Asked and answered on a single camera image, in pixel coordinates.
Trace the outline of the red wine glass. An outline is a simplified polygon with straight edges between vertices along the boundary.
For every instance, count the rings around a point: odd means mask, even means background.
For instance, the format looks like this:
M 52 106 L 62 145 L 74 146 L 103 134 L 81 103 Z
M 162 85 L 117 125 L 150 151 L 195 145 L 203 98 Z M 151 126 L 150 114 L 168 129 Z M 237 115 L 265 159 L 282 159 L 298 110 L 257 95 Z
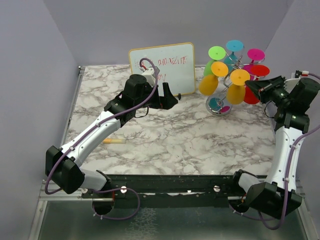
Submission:
M 248 70 L 251 81 L 258 81 L 260 77 L 264 78 L 270 73 L 270 69 L 263 64 L 255 64 Z M 255 97 L 254 93 L 245 86 L 244 102 L 250 105 L 255 105 L 259 102 L 259 99 Z

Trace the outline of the yellow wine glass front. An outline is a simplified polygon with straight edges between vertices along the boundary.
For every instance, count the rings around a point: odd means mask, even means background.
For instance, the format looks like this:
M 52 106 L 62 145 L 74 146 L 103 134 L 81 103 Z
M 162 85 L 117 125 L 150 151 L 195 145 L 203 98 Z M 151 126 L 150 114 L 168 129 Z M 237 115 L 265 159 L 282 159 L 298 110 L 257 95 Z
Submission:
M 250 78 L 250 74 L 244 69 L 236 69 L 230 74 L 231 85 L 226 94 L 226 99 L 230 104 L 238 105 L 244 101 L 245 82 Z

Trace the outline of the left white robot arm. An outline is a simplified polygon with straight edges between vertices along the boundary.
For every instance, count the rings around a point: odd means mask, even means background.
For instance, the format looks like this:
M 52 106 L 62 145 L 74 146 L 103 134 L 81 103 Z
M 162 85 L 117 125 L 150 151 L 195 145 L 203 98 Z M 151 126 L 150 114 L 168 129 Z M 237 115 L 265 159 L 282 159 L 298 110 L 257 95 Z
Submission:
M 124 90 L 104 107 L 97 119 L 82 133 L 61 147 L 51 146 L 45 154 L 45 174 L 59 190 L 72 194 L 78 189 L 94 191 L 106 197 L 111 190 L 110 179 L 101 171 L 81 168 L 91 152 L 112 133 L 136 116 L 140 108 L 169 110 L 178 100 L 167 82 L 162 83 L 163 96 L 157 83 L 150 84 L 141 74 L 132 74 Z

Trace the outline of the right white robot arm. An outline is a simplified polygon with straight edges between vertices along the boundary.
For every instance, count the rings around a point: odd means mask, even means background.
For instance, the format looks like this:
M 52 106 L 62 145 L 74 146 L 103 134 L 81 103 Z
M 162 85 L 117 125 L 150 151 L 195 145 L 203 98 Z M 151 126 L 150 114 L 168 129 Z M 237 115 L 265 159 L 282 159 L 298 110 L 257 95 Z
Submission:
M 277 107 L 274 116 L 275 152 L 264 181 L 244 170 L 235 172 L 229 189 L 236 196 L 245 192 L 245 199 L 231 206 L 240 214 L 254 209 L 280 220 L 299 208 L 303 200 L 296 193 L 296 170 L 301 146 L 310 134 L 310 118 L 306 111 L 317 96 L 320 84 L 302 77 L 291 91 L 287 91 L 286 79 L 282 76 L 248 80 L 245 84 L 261 103 L 272 102 Z

